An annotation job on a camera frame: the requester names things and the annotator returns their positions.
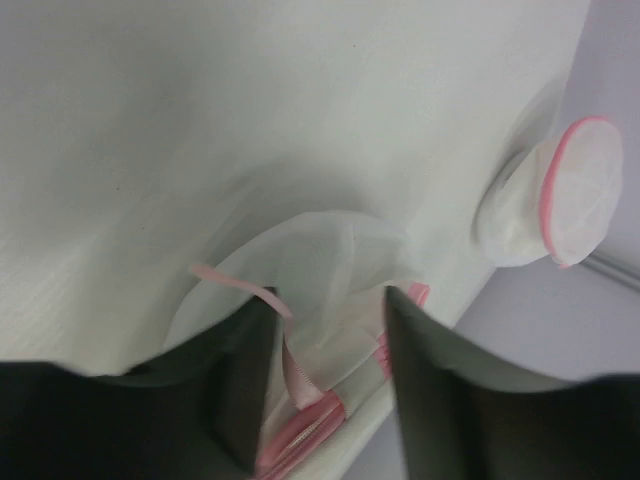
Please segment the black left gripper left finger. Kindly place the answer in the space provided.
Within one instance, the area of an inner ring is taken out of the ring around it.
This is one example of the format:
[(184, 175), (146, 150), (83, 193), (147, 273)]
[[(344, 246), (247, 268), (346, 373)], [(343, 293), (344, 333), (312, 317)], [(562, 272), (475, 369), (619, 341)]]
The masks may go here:
[(2, 477), (251, 478), (278, 326), (255, 297), (121, 376), (3, 363)]

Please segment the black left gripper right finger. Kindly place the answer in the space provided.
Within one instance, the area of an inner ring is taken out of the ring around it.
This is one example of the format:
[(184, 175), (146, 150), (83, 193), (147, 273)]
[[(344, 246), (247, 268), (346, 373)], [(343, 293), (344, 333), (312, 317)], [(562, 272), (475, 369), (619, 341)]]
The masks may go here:
[(639, 377), (565, 381), (483, 349), (399, 289), (385, 322), (412, 479), (635, 479)]

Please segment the white mesh laundry bag front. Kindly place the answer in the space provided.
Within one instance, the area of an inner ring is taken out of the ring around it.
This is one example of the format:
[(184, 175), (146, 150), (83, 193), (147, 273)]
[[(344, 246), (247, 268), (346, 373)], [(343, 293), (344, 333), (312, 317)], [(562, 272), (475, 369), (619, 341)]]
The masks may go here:
[(393, 407), (385, 290), (395, 286), (417, 305), (430, 292), (406, 235), (363, 214), (306, 213), (193, 272), (197, 285), (172, 320), (168, 346), (267, 288), (284, 317), (256, 477), (341, 477)]

